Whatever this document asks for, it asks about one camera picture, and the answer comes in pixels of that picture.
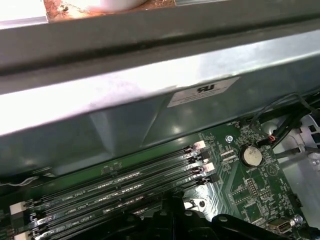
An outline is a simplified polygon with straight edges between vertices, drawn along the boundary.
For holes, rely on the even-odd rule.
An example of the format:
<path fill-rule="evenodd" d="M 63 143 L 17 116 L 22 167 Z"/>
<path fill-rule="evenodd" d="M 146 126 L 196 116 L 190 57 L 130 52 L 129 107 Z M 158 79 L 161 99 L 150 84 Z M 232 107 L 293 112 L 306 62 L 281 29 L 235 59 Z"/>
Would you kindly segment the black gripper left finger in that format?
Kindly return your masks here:
<path fill-rule="evenodd" d="M 173 194 L 162 197 L 161 209 L 141 219 L 123 214 L 94 229 L 93 240 L 172 240 L 174 232 Z"/>

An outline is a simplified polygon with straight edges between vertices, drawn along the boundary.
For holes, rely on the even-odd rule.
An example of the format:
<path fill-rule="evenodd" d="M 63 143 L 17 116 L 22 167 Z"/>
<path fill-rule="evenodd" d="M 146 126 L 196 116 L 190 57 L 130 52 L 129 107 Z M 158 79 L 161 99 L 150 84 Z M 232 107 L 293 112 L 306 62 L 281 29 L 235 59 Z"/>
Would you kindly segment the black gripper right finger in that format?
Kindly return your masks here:
<path fill-rule="evenodd" d="M 284 240 L 285 237 L 228 214 L 210 221 L 195 210 L 186 210 L 180 200 L 174 207 L 179 240 Z"/>

